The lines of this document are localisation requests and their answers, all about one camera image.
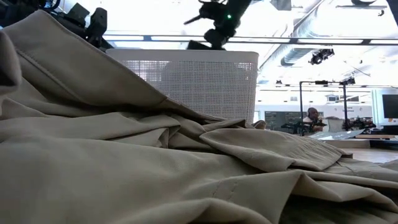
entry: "wrinkled cloth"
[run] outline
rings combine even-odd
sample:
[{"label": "wrinkled cloth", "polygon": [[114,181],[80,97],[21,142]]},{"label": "wrinkled cloth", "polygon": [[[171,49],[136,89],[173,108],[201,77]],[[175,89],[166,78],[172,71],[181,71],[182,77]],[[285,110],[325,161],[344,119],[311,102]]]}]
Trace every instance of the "wrinkled cloth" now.
[{"label": "wrinkled cloth", "polygon": [[43,11],[0,77],[0,223],[398,222],[397,164],[196,113]]}]

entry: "ceiling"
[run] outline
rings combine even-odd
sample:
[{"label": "ceiling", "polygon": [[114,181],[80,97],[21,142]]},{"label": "ceiling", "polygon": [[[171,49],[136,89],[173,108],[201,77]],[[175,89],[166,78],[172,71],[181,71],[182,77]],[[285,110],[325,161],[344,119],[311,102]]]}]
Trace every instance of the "ceiling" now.
[{"label": "ceiling", "polygon": [[[386,0],[369,7],[353,6],[350,0],[273,0],[279,6],[291,1],[291,10],[278,10],[271,0],[253,1],[237,30],[240,37],[396,38],[397,24]],[[126,35],[113,42],[117,47],[183,49],[184,35],[202,36],[212,21],[189,26],[183,22],[198,14],[197,0],[65,0],[68,11],[80,2],[89,11],[108,11],[108,33]],[[131,35],[178,35],[185,42],[131,41]],[[278,44],[226,44],[227,50],[259,53],[259,83],[297,84],[303,80],[336,80],[354,76],[361,85],[398,85],[393,71],[398,68],[397,47],[334,46],[335,55],[320,65],[310,65],[310,46]]]}]

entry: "metal pole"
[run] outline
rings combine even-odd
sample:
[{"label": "metal pole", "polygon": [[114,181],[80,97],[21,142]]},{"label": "metal pole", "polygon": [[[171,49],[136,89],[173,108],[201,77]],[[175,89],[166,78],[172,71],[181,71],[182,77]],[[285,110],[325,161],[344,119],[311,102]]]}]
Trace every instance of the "metal pole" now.
[{"label": "metal pole", "polygon": [[[303,121],[303,90],[302,90],[303,82],[300,82],[300,114],[301,114],[301,122]],[[301,136],[304,136],[304,124],[301,123]]]},{"label": "metal pole", "polygon": [[347,95],[346,95],[346,84],[343,83],[343,98],[344,98],[344,124],[346,131],[348,131],[348,112],[347,112]]}]

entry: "perforated panel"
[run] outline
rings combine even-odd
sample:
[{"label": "perforated panel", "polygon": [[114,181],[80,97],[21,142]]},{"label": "perforated panel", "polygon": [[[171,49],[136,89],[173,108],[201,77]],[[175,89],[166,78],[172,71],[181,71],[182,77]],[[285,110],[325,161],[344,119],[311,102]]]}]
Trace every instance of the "perforated panel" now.
[{"label": "perforated panel", "polygon": [[135,49],[107,53],[171,99],[197,112],[253,120],[257,53]]}]

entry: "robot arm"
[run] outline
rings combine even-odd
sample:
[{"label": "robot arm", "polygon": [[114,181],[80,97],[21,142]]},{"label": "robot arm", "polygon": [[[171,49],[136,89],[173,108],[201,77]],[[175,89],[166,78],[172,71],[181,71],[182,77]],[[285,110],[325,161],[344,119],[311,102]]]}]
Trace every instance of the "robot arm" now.
[{"label": "robot arm", "polygon": [[[228,0],[203,2],[199,10],[199,16],[190,19],[184,24],[195,22],[199,19],[211,19],[214,21],[214,29],[210,29],[205,33],[205,40],[211,44],[213,50],[223,50],[222,46],[227,43],[229,38],[236,33],[236,28],[240,25],[241,17],[249,7],[251,0]],[[188,49],[205,49],[208,48],[198,42],[190,42]]]}]

